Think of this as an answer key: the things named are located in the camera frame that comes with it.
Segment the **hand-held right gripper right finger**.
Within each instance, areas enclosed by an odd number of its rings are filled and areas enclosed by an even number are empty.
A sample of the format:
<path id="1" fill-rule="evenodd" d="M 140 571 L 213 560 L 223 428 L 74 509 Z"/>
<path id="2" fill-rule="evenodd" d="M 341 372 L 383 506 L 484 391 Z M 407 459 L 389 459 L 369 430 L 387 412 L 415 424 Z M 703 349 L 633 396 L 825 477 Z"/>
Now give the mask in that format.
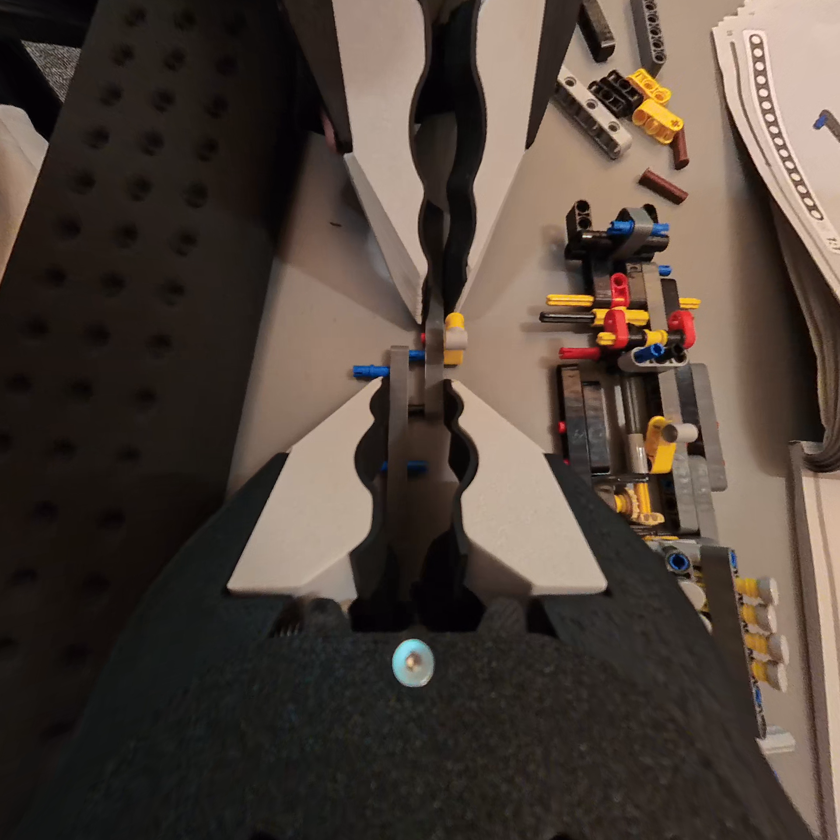
<path id="1" fill-rule="evenodd" d="M 547 455 L 462 382 L 445 381 L 452 529 L 481 602 L 592 595 L 607 582 Z"/>

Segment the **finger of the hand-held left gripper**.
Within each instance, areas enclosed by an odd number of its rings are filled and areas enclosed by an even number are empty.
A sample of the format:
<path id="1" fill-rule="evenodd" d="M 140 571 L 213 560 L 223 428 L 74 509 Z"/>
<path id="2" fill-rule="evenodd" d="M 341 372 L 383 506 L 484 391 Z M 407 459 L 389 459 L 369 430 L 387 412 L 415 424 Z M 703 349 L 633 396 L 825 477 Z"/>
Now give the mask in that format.
<path id="1" fill-rule="evenodd" d="M 545 2 L 463 2 L 445 27 L 455 113 L 446 197 L 445 314 L 476 280 L 526 150 Z"/>
<path id="2" fill-rule="evenodd" d="M 427 64 L 427 20 L 415 1 L 332 3 L 350 120 L 344 163 L 390 278 L 424 319 L 424 184 L 414 155 L 415 97 Z"/>

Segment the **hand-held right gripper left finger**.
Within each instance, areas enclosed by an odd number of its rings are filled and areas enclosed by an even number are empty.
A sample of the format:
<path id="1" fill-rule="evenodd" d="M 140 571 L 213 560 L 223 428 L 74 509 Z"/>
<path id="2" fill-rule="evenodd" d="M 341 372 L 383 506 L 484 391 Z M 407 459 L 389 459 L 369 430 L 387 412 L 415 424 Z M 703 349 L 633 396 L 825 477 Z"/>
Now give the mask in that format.
<path id="1" fill-rule="evenodd" d="M 236 595 L 367 598 L 386 565 L 389 383 L 373 380 L 294 444 L 227 582 Z"/>

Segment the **black lego beam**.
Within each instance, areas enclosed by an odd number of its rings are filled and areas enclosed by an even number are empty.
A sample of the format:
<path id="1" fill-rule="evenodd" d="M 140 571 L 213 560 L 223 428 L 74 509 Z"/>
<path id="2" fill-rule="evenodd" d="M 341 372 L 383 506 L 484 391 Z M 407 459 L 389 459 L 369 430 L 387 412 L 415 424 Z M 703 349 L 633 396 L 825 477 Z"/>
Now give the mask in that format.
<path id="1" fill-rule="evenodd" d="M 581 1 L 577 24 L 596 63 L 606 63 L 613 57 L 616 39 L 600 2 Z"/>

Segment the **long dark grey lego beam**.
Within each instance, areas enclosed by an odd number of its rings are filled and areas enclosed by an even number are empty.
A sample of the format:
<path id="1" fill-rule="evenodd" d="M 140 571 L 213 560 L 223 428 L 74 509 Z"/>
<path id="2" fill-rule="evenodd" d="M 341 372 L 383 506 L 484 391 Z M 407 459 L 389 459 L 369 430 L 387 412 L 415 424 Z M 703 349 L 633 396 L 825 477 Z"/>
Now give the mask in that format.
<path id="1" fill-rule="evenodd" d="M 386 534 L 399 571 L 400 594 L 407 595 L 417 570 L 416 533 L 408 489 L 408 456 L 411 442 L 408 405 L 409 348 L 390 348 L 390 402 L 386 479 Z"/>

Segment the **light grey lego beam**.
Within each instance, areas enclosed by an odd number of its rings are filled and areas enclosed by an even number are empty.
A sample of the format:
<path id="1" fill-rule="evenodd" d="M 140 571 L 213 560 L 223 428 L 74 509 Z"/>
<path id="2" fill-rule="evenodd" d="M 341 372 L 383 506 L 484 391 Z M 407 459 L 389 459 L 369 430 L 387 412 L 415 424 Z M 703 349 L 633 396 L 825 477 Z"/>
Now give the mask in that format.
<path id="1" fill-rule="evenodd" d="M 619 160 L 631 148 L 631 134 L 619 118 L 611 114 L 566 65 L 560 67 L 552 101 L 610 160 Z"/>

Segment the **black lego connector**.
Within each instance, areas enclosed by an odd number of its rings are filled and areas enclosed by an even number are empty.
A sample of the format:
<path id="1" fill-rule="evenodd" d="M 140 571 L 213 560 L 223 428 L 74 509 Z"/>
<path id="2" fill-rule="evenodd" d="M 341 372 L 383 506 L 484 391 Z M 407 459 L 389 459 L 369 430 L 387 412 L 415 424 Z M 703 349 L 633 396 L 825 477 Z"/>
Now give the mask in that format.
<path id="1" fill-rule="evenodd" d="M 632 118 L 635 111 L 645 101 L 644 94 L 615 69 L 610 70 L 600 79 L 590 82 L 587 89 L 609 113 L 618 119 Z"/>

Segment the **partly built lego chassis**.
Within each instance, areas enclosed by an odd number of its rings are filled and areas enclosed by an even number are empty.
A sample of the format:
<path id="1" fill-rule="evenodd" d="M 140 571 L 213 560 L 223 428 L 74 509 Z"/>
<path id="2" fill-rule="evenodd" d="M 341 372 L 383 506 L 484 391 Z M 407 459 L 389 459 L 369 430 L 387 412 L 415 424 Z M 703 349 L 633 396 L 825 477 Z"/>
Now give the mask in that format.
<path id="1" fill-rule="evenodd" d="M 766 756 L 795 749 L 772 727 L 763 690 L 784 692 L 789 646 L 779 588 L 745 576 L 719 541 L 713 497 L 728 488 L 708 369 L 690 361 L 700 300 L 684 297 L 669 266 L 669 225 L 652 204 L 622 208 L 597 229 L 588 201 L 565 218 L 563 257 L 582 293 L 548 295 L 542 325 L 591 337 L 559 350 L 565 463 L 587 481 L 677 579 L 719 646 L 738 718 Z"/>

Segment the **yellow lego connector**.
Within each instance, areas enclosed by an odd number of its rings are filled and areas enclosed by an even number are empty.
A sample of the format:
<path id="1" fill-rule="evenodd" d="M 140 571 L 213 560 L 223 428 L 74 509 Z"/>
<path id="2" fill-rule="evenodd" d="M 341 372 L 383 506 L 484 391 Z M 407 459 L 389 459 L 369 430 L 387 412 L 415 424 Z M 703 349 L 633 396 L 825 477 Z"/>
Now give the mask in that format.
<path id="1" fill-rule="evenodd" d="M 643 97 L 641 104 L 633 109 L 633 125 L 660 144 L 671 144 L 677 133 L 684 129 L 684 121 L 669 110 L 672 91 L 644 68 L 636 70 L 626 80 Z"/>

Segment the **dark grey short lego beam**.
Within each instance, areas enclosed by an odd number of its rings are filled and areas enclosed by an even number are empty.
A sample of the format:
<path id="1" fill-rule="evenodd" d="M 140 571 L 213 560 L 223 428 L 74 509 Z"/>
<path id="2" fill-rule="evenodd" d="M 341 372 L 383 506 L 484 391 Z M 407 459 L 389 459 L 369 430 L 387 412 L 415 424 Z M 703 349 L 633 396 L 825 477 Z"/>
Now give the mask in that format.
<path id="1" fill-rule="evenodd" d="M 630 2 L 640 67 L 654 79 L 665 67 L 667 49 L 656 1 Z"/>

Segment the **black dimpled mat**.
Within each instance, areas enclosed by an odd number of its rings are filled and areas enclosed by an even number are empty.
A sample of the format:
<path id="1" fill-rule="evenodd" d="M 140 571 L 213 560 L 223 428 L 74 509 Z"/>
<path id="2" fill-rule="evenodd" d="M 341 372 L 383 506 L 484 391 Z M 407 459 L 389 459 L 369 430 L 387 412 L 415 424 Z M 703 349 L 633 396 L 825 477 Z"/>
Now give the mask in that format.
<path id="1" fill-rule="evenodd" d="M 224 497 L 300 160 L 278 2 L 100 2 L 2 281 L 2 834 Z"/>

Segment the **open instruction booklet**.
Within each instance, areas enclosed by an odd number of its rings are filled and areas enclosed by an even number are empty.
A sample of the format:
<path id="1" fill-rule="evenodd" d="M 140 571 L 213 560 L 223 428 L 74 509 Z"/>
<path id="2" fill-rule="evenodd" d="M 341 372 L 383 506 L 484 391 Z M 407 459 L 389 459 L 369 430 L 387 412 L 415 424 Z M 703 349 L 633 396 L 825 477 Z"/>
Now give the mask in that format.
<path id="1" fill-rule="evenodd" d="M 745 2 L 712 36 L 730 114 L 771 195 L 811 336 L 822 442 L 790 445 L 822 835 L 838 838 L 838 2 Z"/>

